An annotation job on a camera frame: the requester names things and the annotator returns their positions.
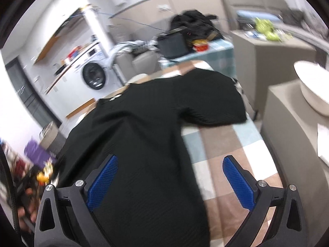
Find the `green plush toy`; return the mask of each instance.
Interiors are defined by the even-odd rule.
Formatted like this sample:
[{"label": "green plush toy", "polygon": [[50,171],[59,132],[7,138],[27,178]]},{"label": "green plush toy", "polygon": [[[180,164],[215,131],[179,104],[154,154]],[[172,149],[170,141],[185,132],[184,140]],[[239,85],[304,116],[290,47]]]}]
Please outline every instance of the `green plush toy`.
[{"label": "green plush toy", "polygon": [[256,31],[266,36],[269,41],[281,41],[280,37],[274,32],[274,27],[268,19],[255,18]]}]

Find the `silver screw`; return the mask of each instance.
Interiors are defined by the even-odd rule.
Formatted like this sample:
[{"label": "silver screw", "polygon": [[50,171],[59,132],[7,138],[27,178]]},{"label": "silver screw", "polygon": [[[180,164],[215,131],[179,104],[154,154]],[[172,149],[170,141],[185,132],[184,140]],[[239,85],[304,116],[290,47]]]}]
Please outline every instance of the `silver screw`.
[{"label": "silver screw", "polygon": [[76,181],[76,182],[75,182],[75,185],[76,185],[77,187],[81,187],[81,186],[83,185],[83,180],[78,180],[78,181]]},{"label": "silver screw", "polygon": [[267,186],[267,183],[264,180],[259,180],[258,181],[258,185],[260,185],[261,187],[266,187]]},{"label": "silver screw", "polygon": [[51,191],[53,189],[53,185],[46,186],[46,191]]},{"label": "silver screw", "polygon": [[289,188],[290,188],[292,191],[295,191],[295,190],[297,189],[296,186],[293,185],[293,184],[289,185]]}]

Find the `gray basket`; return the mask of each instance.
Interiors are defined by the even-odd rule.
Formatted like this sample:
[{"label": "gray basket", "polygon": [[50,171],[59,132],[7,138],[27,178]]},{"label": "gray basket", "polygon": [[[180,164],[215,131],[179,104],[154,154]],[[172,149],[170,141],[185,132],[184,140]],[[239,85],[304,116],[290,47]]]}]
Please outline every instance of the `gray basket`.
[{"label": "gray basket", "polygon": [[57,155],[63,148],[66,138],[52,121],[40,133],[40,146]]}]

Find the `black t-shirt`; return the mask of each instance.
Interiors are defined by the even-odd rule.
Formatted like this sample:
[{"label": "black t-shirt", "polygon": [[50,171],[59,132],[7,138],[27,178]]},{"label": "black t-shirt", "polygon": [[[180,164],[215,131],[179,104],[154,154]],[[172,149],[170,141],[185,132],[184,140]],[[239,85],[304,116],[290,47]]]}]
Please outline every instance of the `black t-shirt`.
[{"label": "black t-shirt", "polygon": [[58,186],[69,186],[109,154],[118,171],[93,213],[115,247],[205,247],[205,206],[181,137],[180,120],[223,125],[246,120],[233,81],[193,69],[183,76],[131,84],[101,99],[70,133]]}]

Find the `hand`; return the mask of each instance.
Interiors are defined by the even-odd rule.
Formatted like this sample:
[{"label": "hand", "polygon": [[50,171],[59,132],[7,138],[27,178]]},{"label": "hand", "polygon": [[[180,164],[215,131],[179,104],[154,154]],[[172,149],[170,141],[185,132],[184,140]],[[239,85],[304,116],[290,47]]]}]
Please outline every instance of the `hand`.
[{"label": "hand", "polygon": [[[25,194],[28,196],[32,195],[33,190],[31,188],[28,188],[25,191]],[[19,215],[19,227],[21,228],[21,230],[28,231],[29,233],[31,233],[31,229],[27,226],[25,221],[22,219],[22,217],[25,216],[25,209],[23,207],[20,207],[20,208],[18,208],[17,211],[18,211],[18,215]],[[36,200],[36,198],[32,198],[30,200],[28,211],[30,214],[31,222],[35,224],[35,222],[37,221],[37,211],[38,211],[38,201]]]}]

